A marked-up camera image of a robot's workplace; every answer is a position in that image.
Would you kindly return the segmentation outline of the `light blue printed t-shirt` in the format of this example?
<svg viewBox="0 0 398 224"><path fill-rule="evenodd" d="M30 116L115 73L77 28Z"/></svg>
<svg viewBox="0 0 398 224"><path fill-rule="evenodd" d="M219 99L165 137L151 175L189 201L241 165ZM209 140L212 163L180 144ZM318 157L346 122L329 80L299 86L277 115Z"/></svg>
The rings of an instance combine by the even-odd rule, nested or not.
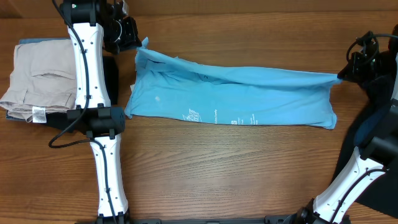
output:
<svg viewBox="0 0 398 224"><path fill-rule="evenodd" d="M127 117L230 125L307 125L333 129L335 74L267 67L218 67L137 49Z"/></svg>

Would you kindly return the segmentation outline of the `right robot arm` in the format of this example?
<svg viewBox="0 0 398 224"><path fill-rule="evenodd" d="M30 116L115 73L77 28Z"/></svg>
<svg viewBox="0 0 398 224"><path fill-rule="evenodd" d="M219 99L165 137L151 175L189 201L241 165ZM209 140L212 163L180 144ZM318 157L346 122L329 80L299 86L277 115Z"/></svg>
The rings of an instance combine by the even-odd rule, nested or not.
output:
<svg viewBox="0 0 398 224"><path fill-rule="evenodd" d="M381 34L371 31L347 50L340 80L363 89L374 105L353 139L353 153L328 188L307 206L285 218L265 217L264 223L350 223L347 210L379 177L397 168L397 29L388 50L379 50ZM352 48L360 46L359 52Z"/></svg>

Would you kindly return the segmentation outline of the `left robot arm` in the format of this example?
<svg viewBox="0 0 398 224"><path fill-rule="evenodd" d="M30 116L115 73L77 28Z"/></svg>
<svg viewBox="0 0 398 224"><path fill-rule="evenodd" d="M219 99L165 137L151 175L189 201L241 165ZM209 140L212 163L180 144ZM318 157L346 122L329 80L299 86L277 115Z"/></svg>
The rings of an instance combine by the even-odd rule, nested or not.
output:
<svg viewBox="0 0 398 224"><path fill-rule="evenodd" d="M121 134L125 114L114 107L106 89L103 52L117 55L142 45L125 1L64 1L54 5L68 27L76 64L75 107L67 111L75 129L86 136L96 164L99 205L96 223L130 223L121 173Z"/></svg>

